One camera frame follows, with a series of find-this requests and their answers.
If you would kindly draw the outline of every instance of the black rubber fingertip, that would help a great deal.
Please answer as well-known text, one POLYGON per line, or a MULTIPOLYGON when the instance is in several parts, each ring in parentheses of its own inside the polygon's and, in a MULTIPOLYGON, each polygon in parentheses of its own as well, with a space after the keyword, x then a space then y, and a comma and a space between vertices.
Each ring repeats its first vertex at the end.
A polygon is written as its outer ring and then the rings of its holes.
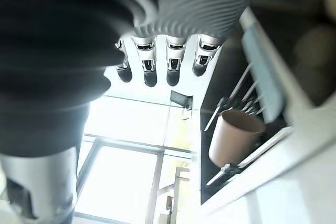
POLYGON ((207 66, 197 65, 196 62, 194 61, 194 64, 193 64, 193 73, 194 73, 194 75, 196 75, 196 76, 202 76, 205 73, 206 67, 207 66))
POLYGON ((123 82, 130 82, 132 80, 133 75, 130 65, 124 69, 117 69, 117 73, 123 82))
POLYGON ((144 80, 148 87, 155 86, 157 83, 156 70, 144 72, 144 80))
POLYGON ((180 71, 179 70, 169 70, 167 69, 167 83, 169 86, 176 86, 180 80, 180 71))

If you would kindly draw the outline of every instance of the window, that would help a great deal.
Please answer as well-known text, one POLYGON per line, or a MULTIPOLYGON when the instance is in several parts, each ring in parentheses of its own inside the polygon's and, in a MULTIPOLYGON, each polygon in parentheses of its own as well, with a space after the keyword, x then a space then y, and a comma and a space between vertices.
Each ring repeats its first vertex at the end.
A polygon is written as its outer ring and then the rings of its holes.
POLYGON ((169 106, 102 97, 91 102, 85 133, 163 145, 169 106))
POLYGON ((175 183, 177 167, 190 168, 190 159, 164 155, 159 189, 175 183))
POLYGON ((144 224, 157 156, 104 146, 92 165, 75 211, 144 224))

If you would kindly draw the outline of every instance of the silver metal cylinder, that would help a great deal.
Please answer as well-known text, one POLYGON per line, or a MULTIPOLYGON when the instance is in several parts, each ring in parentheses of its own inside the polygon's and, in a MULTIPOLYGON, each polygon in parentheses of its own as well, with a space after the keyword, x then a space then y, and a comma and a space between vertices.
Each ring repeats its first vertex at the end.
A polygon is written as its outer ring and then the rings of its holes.
POLYGON ((0 155, 10 205, 24 223, 62 223, 73 211, 77 152, 44 157, 0 155))

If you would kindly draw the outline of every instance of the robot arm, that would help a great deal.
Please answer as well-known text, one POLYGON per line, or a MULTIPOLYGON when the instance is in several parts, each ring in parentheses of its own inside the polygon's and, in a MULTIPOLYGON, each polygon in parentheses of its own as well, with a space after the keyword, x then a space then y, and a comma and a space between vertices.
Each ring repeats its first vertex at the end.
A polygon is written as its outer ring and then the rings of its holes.
POLYGON ((152 87, 155 37, 167 35, 174 86, 188 37, 200 34, 193 67, 200 76, 248 1, 0 0, 0 161, 22 220, 71 223, 89 103, 110 87, 107 66, 132 78, 116 41, 132 36, 152 87))

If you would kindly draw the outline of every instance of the tan cup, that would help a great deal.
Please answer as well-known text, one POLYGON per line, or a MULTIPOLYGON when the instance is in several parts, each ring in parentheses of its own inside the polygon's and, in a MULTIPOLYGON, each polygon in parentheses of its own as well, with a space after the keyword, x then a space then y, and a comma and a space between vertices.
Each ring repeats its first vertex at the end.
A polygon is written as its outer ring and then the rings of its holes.
POLYGON ((252 151, 265 130, 258 117, 241 110, 226 110, 219 114, 212 137, 209 157, 218 167, 238 165, 252 151))

